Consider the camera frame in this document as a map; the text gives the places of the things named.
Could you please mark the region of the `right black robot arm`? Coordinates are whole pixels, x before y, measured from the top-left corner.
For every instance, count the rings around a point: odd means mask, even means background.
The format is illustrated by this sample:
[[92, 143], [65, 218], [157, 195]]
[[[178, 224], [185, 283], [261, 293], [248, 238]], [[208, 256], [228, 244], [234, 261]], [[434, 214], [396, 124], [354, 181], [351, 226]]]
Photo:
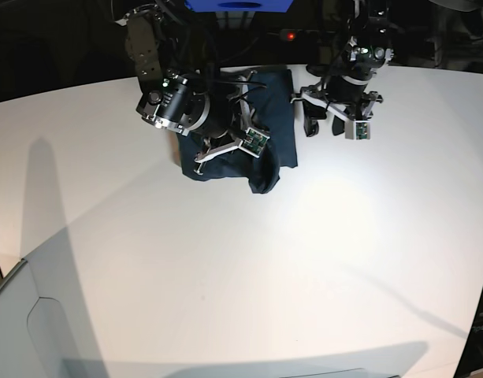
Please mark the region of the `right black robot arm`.
[[157, 129], [198, 138], [195, 174], [235, 151], [263, 155], [269, 131], [256, 124], [247, 97], [267, 86], [253, 71], [221, 72], [209, 31], [171, 1], [139, 1], [121, 23], [142, 92], [136, 111]]

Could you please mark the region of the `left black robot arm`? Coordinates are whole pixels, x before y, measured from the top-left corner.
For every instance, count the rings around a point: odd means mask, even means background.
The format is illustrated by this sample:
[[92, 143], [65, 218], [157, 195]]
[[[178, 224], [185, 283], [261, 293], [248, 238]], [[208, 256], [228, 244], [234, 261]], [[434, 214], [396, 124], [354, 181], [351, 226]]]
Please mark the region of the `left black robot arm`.
[[367, 91], [377, 71], [393, 57], [388, 1], [353, 1], [331, 41], [327, 63], [308, 64], [315, 84], [301, 87], [291, 102], [303, 104], [306, 136], [319, 133], [319, 122], [332, 119], [334, 135], [346, 139], [370, 138], [373, 107], [384, 101], [377, 91]]

